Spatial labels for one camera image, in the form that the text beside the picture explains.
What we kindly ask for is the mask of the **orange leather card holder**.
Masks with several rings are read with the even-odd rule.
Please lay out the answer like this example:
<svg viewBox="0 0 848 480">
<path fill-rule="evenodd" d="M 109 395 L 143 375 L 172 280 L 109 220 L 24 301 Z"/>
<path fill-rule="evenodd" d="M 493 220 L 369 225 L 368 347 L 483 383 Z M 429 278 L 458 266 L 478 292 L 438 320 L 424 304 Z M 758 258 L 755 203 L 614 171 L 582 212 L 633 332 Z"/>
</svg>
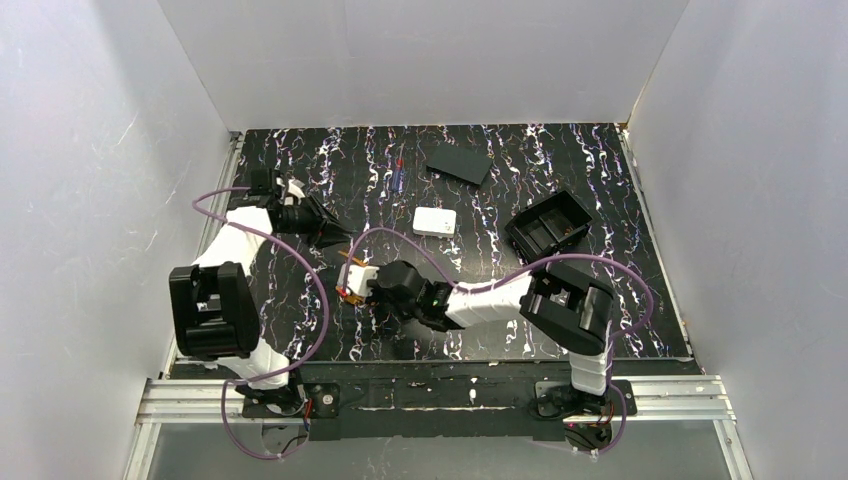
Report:
<svg viewBox="0 0 848 480">
<path fill-rule="evenodd" d="M 354 306 L 362 305 L 371 295 L 368 281 L 376 277 L 379 268 L 351 257 L 347 251 L 339 251 L 339 254 L 346 260 L 351 260 L 351 264 L 345 271 L 339 273 L 336 291 L 346 303 Z"/>
</svg>

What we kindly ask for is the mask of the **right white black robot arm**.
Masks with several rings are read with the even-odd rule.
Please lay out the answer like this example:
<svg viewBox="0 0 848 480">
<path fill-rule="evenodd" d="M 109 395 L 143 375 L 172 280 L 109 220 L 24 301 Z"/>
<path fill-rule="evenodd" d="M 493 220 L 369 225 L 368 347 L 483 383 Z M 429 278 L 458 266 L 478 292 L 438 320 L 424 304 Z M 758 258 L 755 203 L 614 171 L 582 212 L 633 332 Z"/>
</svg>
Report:
<svg viewBox="0 0 848 480">
<path fill-rule="evenodd" d="M 510 280 L 452 285 L 425 278 L 403 260 L 352 263 L 340 271 L 336 290 L 353 305 L 386 307 L 439 332 L 524 319 L 568 352 L 572 388 L 597 397 L 607 391 L 613 291 L 567 265 L 554 263 Z"/>
</svg>

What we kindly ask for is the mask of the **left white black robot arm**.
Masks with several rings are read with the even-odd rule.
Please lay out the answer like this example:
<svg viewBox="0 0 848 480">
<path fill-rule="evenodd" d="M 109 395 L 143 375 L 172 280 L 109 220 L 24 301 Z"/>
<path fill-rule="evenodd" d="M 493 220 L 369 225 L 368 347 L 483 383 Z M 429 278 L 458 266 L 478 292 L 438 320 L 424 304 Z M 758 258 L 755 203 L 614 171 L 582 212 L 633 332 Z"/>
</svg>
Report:
<svg viewBox="0 0 848 480">
<path fill-rule="evenodd" d="M 290 360 L 262 337 L 248 278 L 260 248 L 281 234 L 322 249 L 349 240 L 352 231 L 301 182 L 273 168 L 251 171 L 246 187 L 233 187 L 235 207 L 216 215 L 222 224 L 206 250 L 168 279 L 179 352 L 224 366 L 260 391 L 285 387 Z"/>
</svg>

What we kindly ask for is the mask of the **black plastic box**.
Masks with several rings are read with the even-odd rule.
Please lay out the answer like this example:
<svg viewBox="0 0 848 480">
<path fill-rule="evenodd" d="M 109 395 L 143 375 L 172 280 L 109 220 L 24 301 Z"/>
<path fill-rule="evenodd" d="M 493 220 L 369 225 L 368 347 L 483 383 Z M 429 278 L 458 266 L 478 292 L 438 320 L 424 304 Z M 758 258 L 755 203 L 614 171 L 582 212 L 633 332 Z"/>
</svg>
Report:
<svg viewBox="0 0 848 480">
<path fill-rule="evenodd" d="M 578 245 L 593 222 L 583 204 L 561 190 L 520 210 L 504 232 L 521 259 L 535 262 Z"/>
</svg>

